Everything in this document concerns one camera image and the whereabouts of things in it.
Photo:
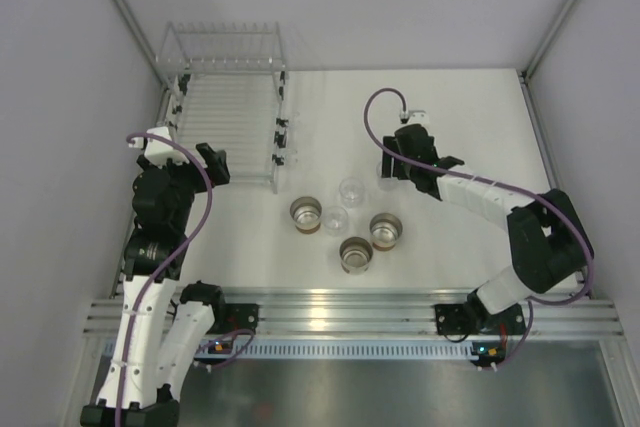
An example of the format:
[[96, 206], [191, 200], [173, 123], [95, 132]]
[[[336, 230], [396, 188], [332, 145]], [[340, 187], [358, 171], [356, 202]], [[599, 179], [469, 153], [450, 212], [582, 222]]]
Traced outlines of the clear plastic cup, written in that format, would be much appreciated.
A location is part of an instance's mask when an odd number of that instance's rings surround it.
[[355, 208], [364, 202], [366, 190], [358, 178], [349, 177], [339, 184], [339, 194], [346, 208]]
[[329, 235], [342, 236], [349, 228], [348, 212], [340, 206], [328, 207], [322, 214], [322, 225]]

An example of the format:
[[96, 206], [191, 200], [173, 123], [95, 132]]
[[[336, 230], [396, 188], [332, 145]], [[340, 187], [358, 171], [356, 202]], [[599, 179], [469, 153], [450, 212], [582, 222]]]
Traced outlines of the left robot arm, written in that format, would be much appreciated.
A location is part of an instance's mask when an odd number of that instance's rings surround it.
[[124, 299], [108, 373], [83, 426], [175, 426], [182, 386], [204, 335], [220, 331], [228, 310], [220, 287], [185, 287], [168, 330], [167, 309], [189, 244], [195, 197], [230, 181], [225, 151], [200, 143], [194, 154], [173, 142], [141, 154], [133, 182], [134, 229], [124, 250]]

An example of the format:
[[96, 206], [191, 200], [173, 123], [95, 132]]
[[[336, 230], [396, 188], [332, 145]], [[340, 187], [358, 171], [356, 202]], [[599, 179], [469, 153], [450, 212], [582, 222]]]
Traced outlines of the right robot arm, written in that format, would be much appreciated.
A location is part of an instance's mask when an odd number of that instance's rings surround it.
[[589, 266], [594, 250], [569, 196], [551, 189], [535, 194], [476, 175], [463, 160], [437, 153], [420, 124], [382, 140], [382, 176], [408, 180], [430, 197], [468, 210], [506, 232], [510, 263], [472, 291], [462, 304], [476, 331], [499, 326], [504, 312], [544, 294]]

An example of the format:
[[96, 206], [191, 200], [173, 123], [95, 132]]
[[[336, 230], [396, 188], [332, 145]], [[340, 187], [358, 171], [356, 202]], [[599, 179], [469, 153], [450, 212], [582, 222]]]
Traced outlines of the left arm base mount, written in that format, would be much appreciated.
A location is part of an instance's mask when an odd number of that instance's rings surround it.
[[260, 306], [256, 303], [227, 303], [222, 315], [219, 332], [237, 330], [255, 332], [259, 323]]

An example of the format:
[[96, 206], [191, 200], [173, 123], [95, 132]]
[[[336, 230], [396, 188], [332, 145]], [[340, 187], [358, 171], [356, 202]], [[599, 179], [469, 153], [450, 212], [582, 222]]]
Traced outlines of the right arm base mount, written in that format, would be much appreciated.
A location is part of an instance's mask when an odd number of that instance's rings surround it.
[[434, 306], [436, 331], [440, 336], [465, 337], [478, 333], [477, 316], [463, 303]]

